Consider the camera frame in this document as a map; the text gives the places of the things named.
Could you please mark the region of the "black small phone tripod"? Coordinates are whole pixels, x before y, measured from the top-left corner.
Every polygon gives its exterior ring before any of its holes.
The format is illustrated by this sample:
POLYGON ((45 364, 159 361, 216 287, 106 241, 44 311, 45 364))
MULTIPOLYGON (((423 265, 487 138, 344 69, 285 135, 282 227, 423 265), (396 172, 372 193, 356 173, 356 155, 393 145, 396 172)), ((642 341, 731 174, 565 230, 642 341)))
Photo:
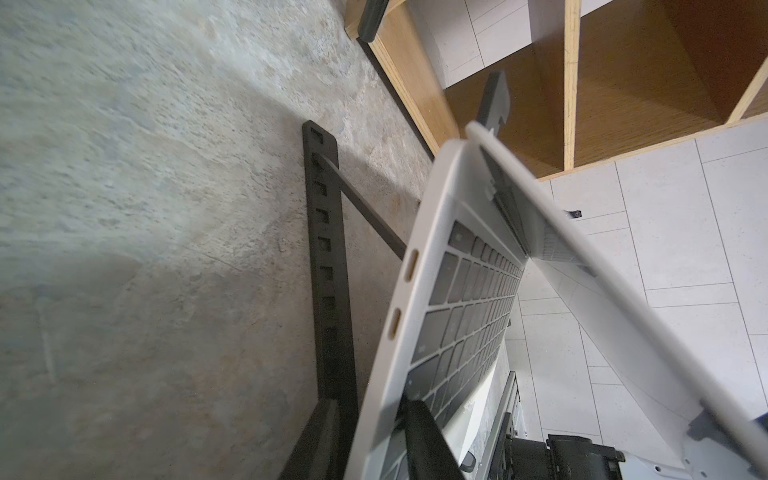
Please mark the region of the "black small phone tripod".
POLYGON ((364 9, 358 24, 358 38, 371 43, 379 30, 382 20, 387 12, 389 0, 366 0, 364 9))

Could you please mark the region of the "wooden two-tier shelf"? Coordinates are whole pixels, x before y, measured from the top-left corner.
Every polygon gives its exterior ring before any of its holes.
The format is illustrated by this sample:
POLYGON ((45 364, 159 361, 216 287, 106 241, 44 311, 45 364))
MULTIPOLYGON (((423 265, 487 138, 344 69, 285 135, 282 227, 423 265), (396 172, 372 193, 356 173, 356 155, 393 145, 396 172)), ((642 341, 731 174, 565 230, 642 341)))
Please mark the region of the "wooden two-tier shelf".
POLYGON ((763 1, 533 1, 530 45, 443 87, 408 5, 389 1, 375 39, 358 38, 365 1, 345 30, 372 55, 426 150, 460 138, 496 71, 512 106, 500 140, 551 179, 692 140, 767 115, 763 1))

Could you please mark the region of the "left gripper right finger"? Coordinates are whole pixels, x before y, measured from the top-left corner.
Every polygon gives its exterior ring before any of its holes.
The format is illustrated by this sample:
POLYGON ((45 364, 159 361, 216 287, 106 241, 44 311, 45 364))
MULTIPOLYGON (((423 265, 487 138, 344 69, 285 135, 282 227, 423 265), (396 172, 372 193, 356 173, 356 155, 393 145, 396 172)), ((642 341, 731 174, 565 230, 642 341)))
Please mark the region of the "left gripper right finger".
POLYGON ((403 414, 409 478, 463 479, 459 465, 427 405, 421 400, 405 400, 403 414))

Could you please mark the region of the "silver laptop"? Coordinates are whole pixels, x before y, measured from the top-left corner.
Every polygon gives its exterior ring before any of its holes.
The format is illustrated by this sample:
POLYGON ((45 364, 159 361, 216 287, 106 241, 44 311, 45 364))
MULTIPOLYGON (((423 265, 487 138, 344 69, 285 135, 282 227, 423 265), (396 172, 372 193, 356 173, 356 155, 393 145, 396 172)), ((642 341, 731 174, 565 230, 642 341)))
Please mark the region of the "silver laptop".
POLYGON ((407 245, 345 475, 397 478, 418 401, 438 428, 493 367, 528 264, 557 291, 695 479, 763 479, 748 415, 485 126, 435 159, 407 245))

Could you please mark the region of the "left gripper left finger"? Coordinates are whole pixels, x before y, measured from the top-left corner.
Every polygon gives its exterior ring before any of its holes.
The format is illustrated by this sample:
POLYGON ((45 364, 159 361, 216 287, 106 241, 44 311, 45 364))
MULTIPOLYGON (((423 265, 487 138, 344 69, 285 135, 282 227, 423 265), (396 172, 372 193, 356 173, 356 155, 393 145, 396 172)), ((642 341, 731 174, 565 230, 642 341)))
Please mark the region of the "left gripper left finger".
POLYGON ((338 402, 320 399, 278 479, 337 479, 339 430, 338 402))

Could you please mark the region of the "black folding laptop stand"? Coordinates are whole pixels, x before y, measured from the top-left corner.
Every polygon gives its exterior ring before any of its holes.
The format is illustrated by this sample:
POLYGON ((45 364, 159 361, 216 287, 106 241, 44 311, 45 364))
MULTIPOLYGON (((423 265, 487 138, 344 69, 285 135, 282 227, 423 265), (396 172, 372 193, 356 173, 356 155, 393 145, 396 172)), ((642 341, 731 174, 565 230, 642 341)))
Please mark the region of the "black folding laptop stand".
MULTIPOLYGON (((302 126, 310 269, 320 397, 338 402, 343 420, 359 416, 348 267, 341 200, 347 198, 398 258, 407 245, 338 169, 335 137, 312 121, 302 126)), ((517 293, 525 260, 517 242, 490 236, 503 217, 494 199, 479 201, 481 180, 501 182, 497 167, 470 166, 457 187, 434 184, 427 196, 445 202, 448 216, 427 215, 440 226, 438 267, 426 279, 429 299, 417 306, 418 341, 406 370, 404 395, 422 400, 439 424, 452 419, 487 374, 517 293)))

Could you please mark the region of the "aluminium mounting rail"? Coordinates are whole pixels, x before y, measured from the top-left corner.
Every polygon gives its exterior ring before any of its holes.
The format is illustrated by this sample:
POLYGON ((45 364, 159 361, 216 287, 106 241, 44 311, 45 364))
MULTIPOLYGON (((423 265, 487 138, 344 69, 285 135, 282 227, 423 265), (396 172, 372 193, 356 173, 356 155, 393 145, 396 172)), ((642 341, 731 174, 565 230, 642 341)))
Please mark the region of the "aluminium mounting rail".
POLYGON ((514 479, 512 443, 526 437, 519 382, 510 371, 474 478, 514 479))

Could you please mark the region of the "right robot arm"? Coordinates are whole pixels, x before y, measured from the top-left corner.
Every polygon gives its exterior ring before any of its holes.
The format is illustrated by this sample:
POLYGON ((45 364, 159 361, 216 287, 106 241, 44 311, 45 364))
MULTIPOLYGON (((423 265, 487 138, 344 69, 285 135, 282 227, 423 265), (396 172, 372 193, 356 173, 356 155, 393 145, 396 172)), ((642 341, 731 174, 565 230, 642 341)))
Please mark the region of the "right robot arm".
POLYGON ((704 412, 689 424, 681 467, 574 435, 533 441, 502 435, 487 479, 765 479, 743 449, 704 412))

